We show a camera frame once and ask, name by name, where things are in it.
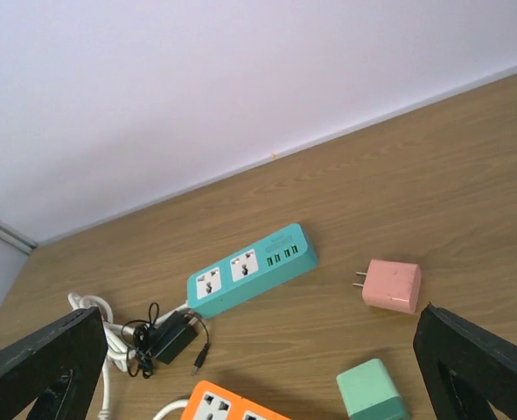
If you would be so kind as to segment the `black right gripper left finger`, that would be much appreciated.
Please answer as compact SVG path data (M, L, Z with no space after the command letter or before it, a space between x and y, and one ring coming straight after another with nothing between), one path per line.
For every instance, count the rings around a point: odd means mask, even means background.
M84 419L108 345L100 310L79 309L0 350L0 419Z

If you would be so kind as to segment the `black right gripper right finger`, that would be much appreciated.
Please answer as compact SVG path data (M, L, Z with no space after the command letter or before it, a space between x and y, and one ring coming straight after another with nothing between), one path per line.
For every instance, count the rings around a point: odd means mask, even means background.
M517 419L517 346L428 304L413 348L438 419Z

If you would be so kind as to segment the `green charger plug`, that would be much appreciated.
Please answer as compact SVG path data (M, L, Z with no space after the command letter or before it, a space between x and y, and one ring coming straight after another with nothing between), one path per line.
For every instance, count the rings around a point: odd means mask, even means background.
M368 360L338 374L336 382L351 420L410 419L402 396L380 359Z

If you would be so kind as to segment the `pink charger plug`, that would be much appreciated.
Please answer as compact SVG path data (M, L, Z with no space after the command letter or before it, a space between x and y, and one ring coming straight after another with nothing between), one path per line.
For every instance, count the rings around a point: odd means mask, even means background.
M422 272L416 263L372 259L365 271L357 271L362 281L363 302L372 307L414 314L421 287Z

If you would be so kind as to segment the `orange power strip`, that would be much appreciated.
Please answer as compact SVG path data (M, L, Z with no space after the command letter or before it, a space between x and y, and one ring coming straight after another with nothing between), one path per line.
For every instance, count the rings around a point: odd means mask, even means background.
M209 381L199 381L181 420L290 420Z

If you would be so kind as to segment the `black power adapter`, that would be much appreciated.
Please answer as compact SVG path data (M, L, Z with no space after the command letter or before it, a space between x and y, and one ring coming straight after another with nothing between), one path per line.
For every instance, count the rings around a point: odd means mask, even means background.
M120 328L120 337L125 340L126 371L132 378L139 374L144 379L152 377L156 364L170 365L199 335L196 325L205 334L205 343L199 351L192 369L196 375L206 361L211 347L211 334L204 319L186 307L165 315L160 306L152 302L146 319L133 319Z

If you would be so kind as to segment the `teal power strip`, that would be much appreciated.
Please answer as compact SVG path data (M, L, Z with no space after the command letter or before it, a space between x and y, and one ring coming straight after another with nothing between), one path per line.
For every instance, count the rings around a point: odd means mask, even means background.
M210 319L317 266L310 238L291 223L191 275L187 306Z

